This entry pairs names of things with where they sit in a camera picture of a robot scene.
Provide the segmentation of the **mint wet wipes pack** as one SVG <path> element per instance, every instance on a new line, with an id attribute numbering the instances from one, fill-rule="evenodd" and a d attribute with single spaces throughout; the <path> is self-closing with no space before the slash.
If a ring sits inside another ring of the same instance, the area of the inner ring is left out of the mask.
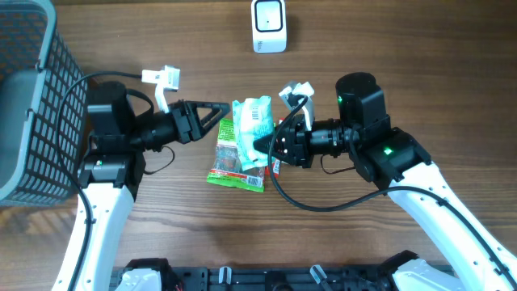
<path id="1" fill-rule="evenodd" d="M 254 148 L 254 142 L 273 132 L 274 121 L 271 111 L 271 97 L 263 95 L 258 99 L 247 98 L 243 102 L 234 100 L 233 130 L 237 152 L 242 169 L 265 167 L 267 155 Z"/>

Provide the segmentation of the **green snack bag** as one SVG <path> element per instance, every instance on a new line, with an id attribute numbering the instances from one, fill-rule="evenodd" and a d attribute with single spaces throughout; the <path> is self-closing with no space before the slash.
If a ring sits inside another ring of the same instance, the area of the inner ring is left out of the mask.
<path id="1" fill-rule="evenodd" d="M 238 156 L 233 122 L 222 119 L 216 140 L 215 161 L 208 173 L 207 182 L 229 188 L 252 192 L 264 191 L 265 170 L 263 167 L 244 171 Z"/>

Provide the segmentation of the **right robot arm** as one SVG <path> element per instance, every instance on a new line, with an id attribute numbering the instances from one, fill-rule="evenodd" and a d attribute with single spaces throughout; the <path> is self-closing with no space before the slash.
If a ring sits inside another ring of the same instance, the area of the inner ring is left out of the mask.
<path id="1" fill-rule="evenodd" d="M 391 124 L 384 92 L 372 74 L 356 72 L 335 85 L 338 119 L 313 118 L 312 89 L 291 82 L 280 92 L 289 114 L 254 140 L 268 159 L 308 168 L 315 156 L 348 154 L 353 169 L 423 229 L 452 267 L 441 272 L 412 251 L 378 268 L 383 290 L 513 290 L 516 258 L 449 187 L 431 155 Z"/>

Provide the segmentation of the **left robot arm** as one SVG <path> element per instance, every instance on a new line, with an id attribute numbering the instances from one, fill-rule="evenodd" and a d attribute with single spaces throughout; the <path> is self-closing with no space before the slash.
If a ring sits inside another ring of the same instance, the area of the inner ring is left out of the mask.
<path id="1" fill-rule="evenodd" d="M 144 153 L 171 142 L 203 138 L 230 111 L 228 103 L 180 100 L 165 112 L 136 115 L 129 97 L 146 99 L 117 81 L 88 90 L 87 112 L 95 146 L 83 157 L 78 177 L 78 212 L 55 290 L 107 290 L 120 236 L 144 175 Z"/>

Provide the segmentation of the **red stick sachet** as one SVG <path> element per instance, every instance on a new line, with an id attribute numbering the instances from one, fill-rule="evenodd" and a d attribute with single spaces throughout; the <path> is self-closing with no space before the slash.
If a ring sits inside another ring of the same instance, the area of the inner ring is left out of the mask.
<path id="1" fill-rule="evenodd" d="M 280 175 L 280 165 L 281 165 L 281 161 L 275 157 L 272 157 L 271 158 L 271 165 L 272 165 L 272 169 L 273 169 L 273 173 L 274 173 L 274 176 L 276 178 L 279 177 Z M 270 175 L 270 171 L 269 171 L 269 167 L 265 167 L 265 175 L 266 176 L 269 176 Z"/>

